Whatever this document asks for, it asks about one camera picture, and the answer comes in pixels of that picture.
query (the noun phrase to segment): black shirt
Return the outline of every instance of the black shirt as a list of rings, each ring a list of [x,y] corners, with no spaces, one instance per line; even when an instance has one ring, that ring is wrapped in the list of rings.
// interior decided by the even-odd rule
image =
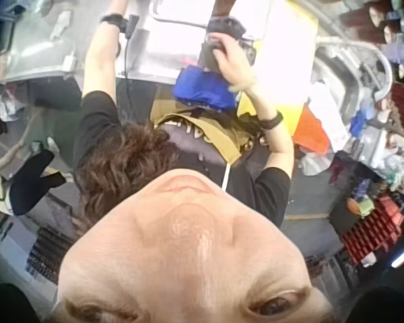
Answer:
[[[112,98],[104,92],[92,92],[82,102],[82,120],[75,140],[75,173],[77,174],[93,149],[113,131],[121,128],[118,112]],[[189,126],[171,128],[165,124],[162,128],[171,136],[180,150],[176,168],[196,170],[221,186],[226,171],[226,163],[215,155],[215,147],[209,142],[203,143],[198,129]],[[198,147],[203,155],[188,147]],[[279,168],[268,168],[253,180],[244,161],[237,161],[230,169],[226,192],[266,216],[276,226],[283,222],[285,208],[288,205],[290,191],[289,176]]]

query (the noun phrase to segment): stainless steel counter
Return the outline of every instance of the stainless steel counter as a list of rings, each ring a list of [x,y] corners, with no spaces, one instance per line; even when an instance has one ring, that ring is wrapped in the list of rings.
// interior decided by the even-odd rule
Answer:
[[[232,14],[246,24],[249,38],[261,37],[265,31],[270,0],[259,2],[255,6],[251,0],[237,0],[232,10]],[[197,62],[205,30],[159,22],[149,14],[150,3],[150,0],[129,2],[127,15],[140,17],[127,58],[129,78],[173,84],[183,67]],[[161,3],[160,14],[199,24],[208,22],[214,0],[193,0],[191,6],[185,0],[162,0]],[[44,17],[31,11],[24,13],[15,25],[6,76],[1,83],[80,73],[90,40],[108,4],[105,0],[64,0],[56,1]],[[72,11],[71,24],[53,41],[54,26],[66,10]],[[117,77],[124,76],[126,40],[123,35],[120,43],[122,51],[116,61]]]

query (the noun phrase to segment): brown curly hair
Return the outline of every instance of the brown curly hair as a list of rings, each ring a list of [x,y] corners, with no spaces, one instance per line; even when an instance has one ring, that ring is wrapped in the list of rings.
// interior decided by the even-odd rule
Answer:
[[[92,226],[127,197],[171,170],[175,144],[152,125],[127,124],[105,138],[76,173],[83,219]]]

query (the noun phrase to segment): black wristwatch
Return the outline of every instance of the black wristwatch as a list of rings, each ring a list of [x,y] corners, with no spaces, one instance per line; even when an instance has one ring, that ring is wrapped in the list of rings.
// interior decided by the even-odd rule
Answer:
[[[113,13],[112,15],[105,15],[100,22],[107,22],[108,24],[117,26],[121,33],[126,33],[127,22],[128,20],[125,19],[122,15],[117,13]]]
[[[263,130],[272,130],[278,126],[284,120],[280,111],[277,112],[277,116],[271,120],[260,120],[259,124]]]

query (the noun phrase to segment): blue cloth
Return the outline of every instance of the blue cloth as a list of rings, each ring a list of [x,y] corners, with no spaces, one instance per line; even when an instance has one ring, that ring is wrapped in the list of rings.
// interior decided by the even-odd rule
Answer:
[[[215,72],[196,66],[183,69],[172,90],[174,97],[186,105],[202,104],[215,110],[235,110],[236,100],[228,82]]]

